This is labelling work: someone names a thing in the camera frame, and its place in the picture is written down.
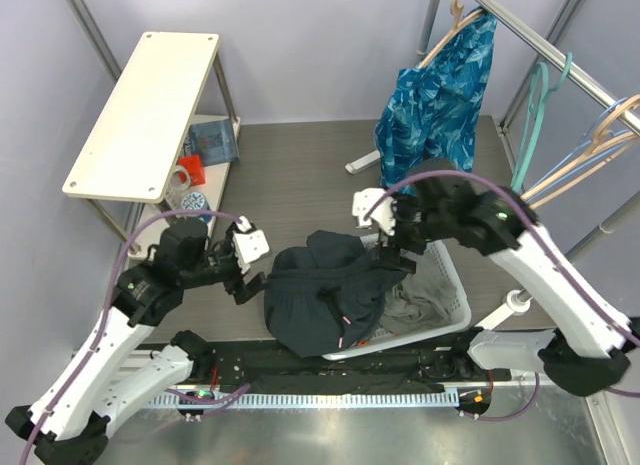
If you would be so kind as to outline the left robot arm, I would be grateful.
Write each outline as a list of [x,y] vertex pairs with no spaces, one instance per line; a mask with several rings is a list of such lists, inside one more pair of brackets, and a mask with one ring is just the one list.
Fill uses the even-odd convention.
[[263,274],[246,277],[270,247],[245,217],[233,218],[215,245],[200,219],[180,219],[153,250],[151,260],[114,270],[98,322],[67,368],[39,400],[6,416],[25,442],[22,463],[35,455],[44,464],[93,464],[118,429],[160,393],[211,376],[212,345],[185,330],[144,366],[112,381],[131,352],[182,304],[185,290],[221,283],[244,304],[266,286]]

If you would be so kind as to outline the dark navy shorts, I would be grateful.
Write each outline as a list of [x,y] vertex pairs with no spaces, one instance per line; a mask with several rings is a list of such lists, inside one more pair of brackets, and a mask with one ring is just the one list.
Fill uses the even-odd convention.
[[376,268],[374,248],[355,235],[319,230],[305,245],[278,253],[264,292],[271,335],[301,358],[365,340],[377,328],[386,292],[408,275]]

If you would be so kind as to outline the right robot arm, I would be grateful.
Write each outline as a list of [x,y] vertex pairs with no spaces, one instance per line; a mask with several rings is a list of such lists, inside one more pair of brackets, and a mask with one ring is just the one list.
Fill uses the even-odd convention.
[[454,239],[513,277],[555,325],[507,332],[473,327],[451,356],[457,376],[519,369],[546,375],[564,391],[587,397],[613,390],[639,347],[639,321],[610,305],[563,255],[536,213],[512,190],[429,159],[389,188],[367,188],[352,200],[360,228],[380,231],[384,264],[409,267],[402,250]]

